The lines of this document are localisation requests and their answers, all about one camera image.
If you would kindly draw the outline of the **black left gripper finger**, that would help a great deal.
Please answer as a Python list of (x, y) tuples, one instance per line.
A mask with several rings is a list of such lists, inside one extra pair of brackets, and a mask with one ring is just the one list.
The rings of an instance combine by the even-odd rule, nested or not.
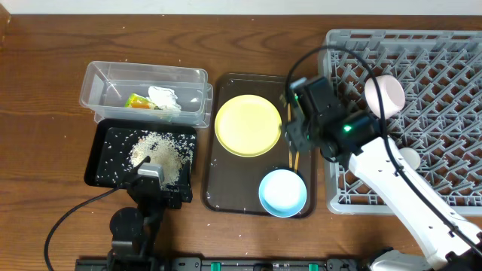
[(180, 192), (191, 191), (191, 162), (187, 161), (183, 165), (177, 186)]
[(142, 174), (139, 173), (139, 169), (145, 164), (149, 163), (151, 161), (151, 158), (149, 156), (146, 156), (137, 166), (133, 167), (130, 170), (130, 180), (135, 181), (138, 178), (142, 177)]

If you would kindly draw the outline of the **rice and food scraps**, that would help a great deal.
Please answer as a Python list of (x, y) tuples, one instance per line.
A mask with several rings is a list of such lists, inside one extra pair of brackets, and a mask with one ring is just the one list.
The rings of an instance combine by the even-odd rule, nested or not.
[(193, 160), (196, 143), (194, 134), (112, 127), (103, 142), (93, 184), (115, 187), (125, 174), (149, 157), (151, 163), (163, 168), (160, 187), (176, 191), (183, 166)]

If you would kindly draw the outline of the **wooden chopstick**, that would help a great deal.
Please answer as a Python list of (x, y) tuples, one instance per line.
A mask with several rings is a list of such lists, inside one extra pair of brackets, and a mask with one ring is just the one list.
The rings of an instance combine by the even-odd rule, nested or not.
[[(287, 112), (288, 112), (287, 121), (289, 123), (291, 121), (291, 104), (290, 103), (287, 104)], [(288, 167), (290, 169), (293, 167), (293, 158), (292, 158), (292, 152), (290, 148), (288, 148)]]
[(293, 167), (295, 172), (298, 170), (299, 157), (300, 157), (300, 154), (299, 154), (299, 151), (297, 151), (295, 154), (294, 167)]

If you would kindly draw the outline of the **yellow plate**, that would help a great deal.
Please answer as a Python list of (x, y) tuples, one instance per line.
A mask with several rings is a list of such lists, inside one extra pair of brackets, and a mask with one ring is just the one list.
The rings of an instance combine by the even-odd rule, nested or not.
[(226, 101), (215, 117), (215, 135), (221, 146), (239, 157), (257, 157), (270, 151), (281, 136), (282, 118), (269, 100), (240, 95)]

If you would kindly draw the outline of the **green snack wrapper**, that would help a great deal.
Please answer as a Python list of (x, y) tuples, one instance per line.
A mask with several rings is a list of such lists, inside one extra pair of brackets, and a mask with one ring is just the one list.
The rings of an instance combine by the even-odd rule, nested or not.
[(149, 98), (132, 93), (127, 99), (125, 108), (137, 108), (137, 109), (151, 109), (159, 110), (160, 108)]

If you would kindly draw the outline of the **blue bowl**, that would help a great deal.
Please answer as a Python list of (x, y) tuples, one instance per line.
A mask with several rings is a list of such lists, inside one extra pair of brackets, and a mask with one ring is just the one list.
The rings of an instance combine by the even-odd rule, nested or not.
[(307, 187), (297, 173), (276, 169), (262, 178), (258, 198), (270, 215), (291, 218), (298, 215), (307, 203)]

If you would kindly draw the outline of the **white napkin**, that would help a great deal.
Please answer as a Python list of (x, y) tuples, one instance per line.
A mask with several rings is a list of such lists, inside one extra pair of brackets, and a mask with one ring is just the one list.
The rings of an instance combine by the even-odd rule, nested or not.
[(151, 86), (148, 88), (150, 109), (179, 113), (182, 107), (177, 103), (177, 95), (170, 88)]

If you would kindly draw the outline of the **pink white bowl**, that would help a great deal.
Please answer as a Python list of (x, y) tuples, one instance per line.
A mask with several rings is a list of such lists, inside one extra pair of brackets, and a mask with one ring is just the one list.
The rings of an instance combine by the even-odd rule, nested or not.
[[(384, 119), (387, 120), (404, 108), (404, 89), (401, 83), (391, 75), (381, 75), (376, 79), (382, 96)], [(378, 118), (381, 118), (380, 104), (373, 78), (366, 81), (364, 95), (369, 109)]]

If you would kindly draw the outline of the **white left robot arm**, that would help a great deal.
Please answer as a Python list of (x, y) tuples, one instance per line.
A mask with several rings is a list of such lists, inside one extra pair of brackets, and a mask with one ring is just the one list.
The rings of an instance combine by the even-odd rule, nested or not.
[(137, 204), (115, 212), (110, 220), (112, 250), (107, 270), (168, 270), (169, 261), (154, 251), (163, 215), (192, 201), (191, 163), (186, 162), (172, 191), (161, 187), (163, 167), (146, 157), (122, 179), (122, 188)]

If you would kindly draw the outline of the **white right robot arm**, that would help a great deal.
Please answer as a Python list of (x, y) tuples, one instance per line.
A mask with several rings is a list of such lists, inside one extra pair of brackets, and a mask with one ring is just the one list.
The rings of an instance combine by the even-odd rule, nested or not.
[(317, 147), (361, 179), (392, 210), (434, 270), (479, 270), (481, 229), (457, 214), (402, 157), (383, 118), (366, 111), (306, 114), (291, 109), (282, 127), (293, 151)]

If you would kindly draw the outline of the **black waste tray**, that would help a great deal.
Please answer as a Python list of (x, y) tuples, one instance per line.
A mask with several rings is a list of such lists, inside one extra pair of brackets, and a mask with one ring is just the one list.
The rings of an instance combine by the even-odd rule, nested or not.
[(113, 188), (144, 157), (154, 162), (154, 150), (165, 142), (180, 158), (192, 162), (197, 149), (193, 127), (138, 120), (104, 119), (98, 123), (84, 182), (90, 186)]

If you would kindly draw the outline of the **grey dishwasher rack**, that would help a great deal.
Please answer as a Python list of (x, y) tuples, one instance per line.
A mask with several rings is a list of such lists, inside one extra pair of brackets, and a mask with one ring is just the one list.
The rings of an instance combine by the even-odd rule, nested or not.
[(325, 43), (319, 72), (350, 111), (366, 108), (370, 73), (400, 82), (405, 104), (389, 135), (417, 152), (418, 173), (457, 213), (480, 215), (481, 33), (333, 29)]

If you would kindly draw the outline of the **brown serving tray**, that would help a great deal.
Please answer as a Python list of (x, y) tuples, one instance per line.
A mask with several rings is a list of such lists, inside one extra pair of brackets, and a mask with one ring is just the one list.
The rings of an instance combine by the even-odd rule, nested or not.
[[(280, 96), (285, 79), (281, 76), (227, 73), (216, 82), (212, 115), (236, 96), (253, 94), (270, 101), (279, 110), (282, 121), (287, 121), (287, 108)], [(267, 153), (258, 157), (239, 157), (224, 149), (210, 124), (210, 138), (203, 156), (205, 175), (202, 181), (202, 201), (215, 212), (245, 215), (269, 213), (263, 208), (258, 189), (263, 177), (276, 169), (288, 168), (288, 143), (283, 136)]]

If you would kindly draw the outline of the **clear plastic bin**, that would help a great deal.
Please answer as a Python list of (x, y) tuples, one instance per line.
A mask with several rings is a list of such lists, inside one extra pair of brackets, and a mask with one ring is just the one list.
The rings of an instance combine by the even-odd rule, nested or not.
[[(148, 97), (151, 86), (170, 88), (182, 107), (179, 113), (125, 108), (132, 93)], [(206, 128), (212, 115), (213, 87), (203, 69), (128, 62), (93, 61), (87, 66), (80, 105), (106, 118), (154, 121)]]

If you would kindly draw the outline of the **black rail at table edge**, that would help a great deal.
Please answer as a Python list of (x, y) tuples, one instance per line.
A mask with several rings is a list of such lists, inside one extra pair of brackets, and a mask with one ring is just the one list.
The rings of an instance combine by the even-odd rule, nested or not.
[(177, 257), (142, 263), (122, 259), (109, 253), (102, 258), (78, 259), (75, 270), (159, 270), (159, 271), (340, 271), (340, 270), (430, 270), (421, 256), (403, 254), (393, 248), (383, 249), (367, 260), (330, 258), (324, 260), (260, 260), (260, 259), (201, 259)]

